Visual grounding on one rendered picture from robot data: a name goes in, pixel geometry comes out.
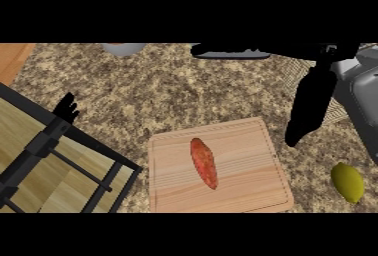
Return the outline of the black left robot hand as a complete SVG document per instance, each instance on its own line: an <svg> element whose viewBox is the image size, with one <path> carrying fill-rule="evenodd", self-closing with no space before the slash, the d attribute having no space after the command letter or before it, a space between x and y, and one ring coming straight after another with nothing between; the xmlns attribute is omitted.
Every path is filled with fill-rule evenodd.
<svg viewBox="0 0 378 256"><path fill-rule="evenodd" d="M68 123L74 123L74 119L80 114L80 110L77 109L77 103L74 102L74 94L71 92L67 93L64 98L61 99L53 114L59 116Z"/></svg>

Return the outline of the red-orange sweet potato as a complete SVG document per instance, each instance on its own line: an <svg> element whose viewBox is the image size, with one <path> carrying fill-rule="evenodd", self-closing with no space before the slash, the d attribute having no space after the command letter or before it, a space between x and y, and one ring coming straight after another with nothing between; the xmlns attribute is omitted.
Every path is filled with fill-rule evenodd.
<svg viewBox="0 0 378 256"><path fill-rule="evenodd" d="M199 138L191 141L191 156L199 177L205 185L216 190L219 186L213 152Z"/></svg>

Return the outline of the pale wooden cutting board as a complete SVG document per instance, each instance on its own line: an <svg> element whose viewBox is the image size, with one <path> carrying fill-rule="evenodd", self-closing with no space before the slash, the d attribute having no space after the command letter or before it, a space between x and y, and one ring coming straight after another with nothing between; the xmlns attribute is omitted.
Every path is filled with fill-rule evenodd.
<svg viewBox="0 0 378 256"><path fill-rule="evenodd" d="M214 156L219 186L196 172L191 140ZM154 212L281 212L294 197L264 121L258 117L157 134L148 142Z"/></svg>

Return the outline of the brown wooden panel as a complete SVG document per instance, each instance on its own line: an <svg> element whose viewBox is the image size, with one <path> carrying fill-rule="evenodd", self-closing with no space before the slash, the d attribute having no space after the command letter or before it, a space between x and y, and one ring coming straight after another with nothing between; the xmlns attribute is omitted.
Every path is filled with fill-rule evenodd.
<svg viewBox="0 0 378 256"><path fill-rule="evenodd" d="M3 84L12 84L34 47L34 43L0 43L0 82Z"/></svg>

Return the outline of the pale grey bowl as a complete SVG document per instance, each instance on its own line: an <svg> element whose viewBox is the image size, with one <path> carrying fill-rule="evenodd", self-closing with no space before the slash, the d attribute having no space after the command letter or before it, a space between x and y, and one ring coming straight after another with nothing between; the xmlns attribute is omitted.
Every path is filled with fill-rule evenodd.
<svg viewBox="0 0 378 256"><path fill-rule="evenodd" d="M118 57L131 56L142 51L145 43L103 43L103 49Z"/></svg>

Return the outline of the dark grey appliance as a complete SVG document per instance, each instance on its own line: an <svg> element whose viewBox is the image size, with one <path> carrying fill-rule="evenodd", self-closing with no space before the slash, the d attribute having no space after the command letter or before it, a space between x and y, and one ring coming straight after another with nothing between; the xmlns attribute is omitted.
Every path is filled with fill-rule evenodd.
<svg viewBox="0 0 378 256"><path fill-rule="evenodd" d="M222 60L257 60L270 57L270 54L261 52L256 47L210 43L194 43L191 45L191 54L199 59Z"/></svg>

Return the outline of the yellow-green lemon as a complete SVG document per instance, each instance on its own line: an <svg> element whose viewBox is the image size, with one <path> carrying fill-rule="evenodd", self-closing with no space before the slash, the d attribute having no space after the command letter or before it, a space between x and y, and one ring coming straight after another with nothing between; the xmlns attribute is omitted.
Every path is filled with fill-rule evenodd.
<svg viewBox="0 0 378 256"><path fill-rule="evenodd" d="M331 170L331 179L338 193L346 201L356 204L363 196L365 185L359 171L340 162Z"/></svg>

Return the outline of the black metal frame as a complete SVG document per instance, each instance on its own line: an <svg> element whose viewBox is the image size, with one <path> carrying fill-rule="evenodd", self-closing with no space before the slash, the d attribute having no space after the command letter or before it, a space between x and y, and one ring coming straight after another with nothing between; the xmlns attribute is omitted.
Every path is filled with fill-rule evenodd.
<svg viewBox="0 0 378 256"><path fill-rule="evenodd" d="M142 167L0 84L0 213L114 213Z"/></svg>

